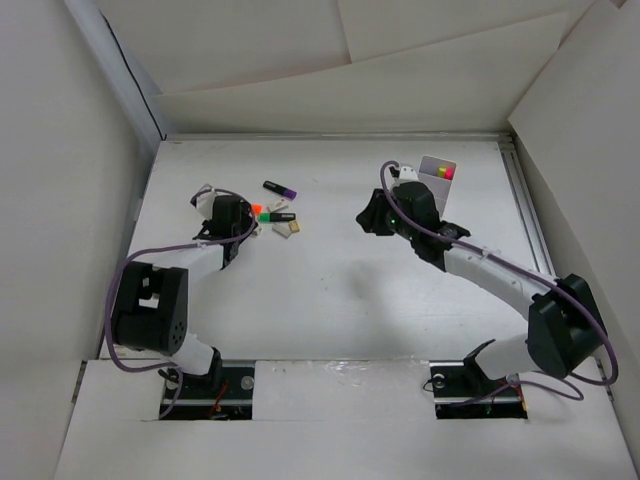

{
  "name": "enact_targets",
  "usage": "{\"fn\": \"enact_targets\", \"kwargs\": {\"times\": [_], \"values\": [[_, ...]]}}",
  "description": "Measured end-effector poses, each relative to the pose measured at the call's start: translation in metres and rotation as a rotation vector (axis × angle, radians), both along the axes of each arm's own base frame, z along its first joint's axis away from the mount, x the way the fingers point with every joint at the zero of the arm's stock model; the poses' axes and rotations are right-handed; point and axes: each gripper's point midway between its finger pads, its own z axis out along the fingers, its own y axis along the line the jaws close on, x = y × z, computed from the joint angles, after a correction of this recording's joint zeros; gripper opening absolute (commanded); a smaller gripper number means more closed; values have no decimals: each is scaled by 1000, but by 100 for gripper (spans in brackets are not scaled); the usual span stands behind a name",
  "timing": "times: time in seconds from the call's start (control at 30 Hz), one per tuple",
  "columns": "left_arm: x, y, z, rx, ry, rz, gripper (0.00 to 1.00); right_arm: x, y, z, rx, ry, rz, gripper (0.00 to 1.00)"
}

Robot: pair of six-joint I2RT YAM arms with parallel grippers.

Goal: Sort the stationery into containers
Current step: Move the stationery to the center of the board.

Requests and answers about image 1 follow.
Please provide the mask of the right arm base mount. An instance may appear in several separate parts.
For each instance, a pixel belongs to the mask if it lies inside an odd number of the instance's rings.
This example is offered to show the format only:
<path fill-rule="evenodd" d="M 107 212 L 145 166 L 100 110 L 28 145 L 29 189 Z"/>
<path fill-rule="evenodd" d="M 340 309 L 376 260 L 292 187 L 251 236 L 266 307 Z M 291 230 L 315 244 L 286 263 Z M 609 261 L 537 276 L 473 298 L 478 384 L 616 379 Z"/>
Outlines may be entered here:
<path fill-rule="evenodd" d="M 437 360 L 422 390 L 433 395 L 438 420 L 528 418 L 522 389 L 506 377 L 489 379 L 477 365 L 477 355 L 494 340 L 472 350 L 463 360 Z"/>

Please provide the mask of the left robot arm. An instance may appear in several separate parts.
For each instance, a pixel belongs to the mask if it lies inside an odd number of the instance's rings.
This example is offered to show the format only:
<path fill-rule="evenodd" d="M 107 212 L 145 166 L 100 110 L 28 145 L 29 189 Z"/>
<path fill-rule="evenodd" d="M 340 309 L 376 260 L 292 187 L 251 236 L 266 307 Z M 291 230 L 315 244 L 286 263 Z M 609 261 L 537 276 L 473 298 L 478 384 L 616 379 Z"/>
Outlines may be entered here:
<path fill-rule="evenodd" d="M 119 267 L 105 301 L 105 340 L 112 361 L 123 371 L 143 367 L 122 363 L 115 348 L 149 351 L 188 375 L 201 396 L 222 387 L 220 353 L 189 331 L 191 288 L 224 270 L 256 227 L 251 204 L 225 190 L 213 190 L 200 206 L 204 221 L 188 244 L 155 247 L 131 254 Z"/>

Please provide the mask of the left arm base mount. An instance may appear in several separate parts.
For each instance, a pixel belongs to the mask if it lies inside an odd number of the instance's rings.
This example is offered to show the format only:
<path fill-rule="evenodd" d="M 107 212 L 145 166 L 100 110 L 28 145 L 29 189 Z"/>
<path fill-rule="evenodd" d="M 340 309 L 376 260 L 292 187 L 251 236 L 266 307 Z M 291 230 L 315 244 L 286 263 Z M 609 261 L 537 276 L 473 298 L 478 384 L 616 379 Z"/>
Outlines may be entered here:
<path fill-rule="evenodd" d="M 180 390 L 174 369 L 161 370 L 164 379 L 159 416 L 165 421 L 247 421 L 252 419 L 255 361 L 223 360 L 214 350 L 204 376 L 185 374 Z"/>

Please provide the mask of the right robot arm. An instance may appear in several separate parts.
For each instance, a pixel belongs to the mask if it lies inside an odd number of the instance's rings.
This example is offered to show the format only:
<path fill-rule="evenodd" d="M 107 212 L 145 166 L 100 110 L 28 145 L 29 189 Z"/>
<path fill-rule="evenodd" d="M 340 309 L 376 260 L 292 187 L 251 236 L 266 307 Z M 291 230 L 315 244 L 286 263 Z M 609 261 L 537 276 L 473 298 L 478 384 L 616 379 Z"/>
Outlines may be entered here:
<path fill-rule="evenodd" d="M 564 379 L 597 349 L 612 348 L 583 278 L 537 274 L 473 243 L 468 230 L 440 218 L 431 191 L 420 182 L 374 190 L 356 221 L 369 234 L 401 236 L 421 260 L 475 284 L 526 320 L 526 333 L 489 340 L 466 356 L 462 381 L 473 393 L 529 371 Z"/>

